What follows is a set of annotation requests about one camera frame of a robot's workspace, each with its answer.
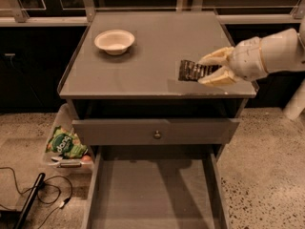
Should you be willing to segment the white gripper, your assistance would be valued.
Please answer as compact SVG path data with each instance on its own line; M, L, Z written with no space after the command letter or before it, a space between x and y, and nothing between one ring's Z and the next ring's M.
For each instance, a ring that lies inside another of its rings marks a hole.
M254 81L269 74L263 59L262 39L259 37L241 41L235 47L224 47L206 54L198 60L198 64L223 66L197 80L199 84L209 87L233 85L241 79Z

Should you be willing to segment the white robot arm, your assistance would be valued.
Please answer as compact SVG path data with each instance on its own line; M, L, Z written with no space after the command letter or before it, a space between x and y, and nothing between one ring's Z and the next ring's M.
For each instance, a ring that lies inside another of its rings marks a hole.
M270 73L303 72L305 59L305 18L299 31L287 29L266 37L243 40L203 56L198 63L219 65L214 73L198 79L205 86L226 86L254 81Z

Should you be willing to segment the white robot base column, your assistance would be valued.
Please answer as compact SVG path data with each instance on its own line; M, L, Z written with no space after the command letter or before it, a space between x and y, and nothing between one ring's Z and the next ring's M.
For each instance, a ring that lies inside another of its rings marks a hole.
M292 98L289 100L283 114L291 120L295 120L305 109L305 79L302 81Z

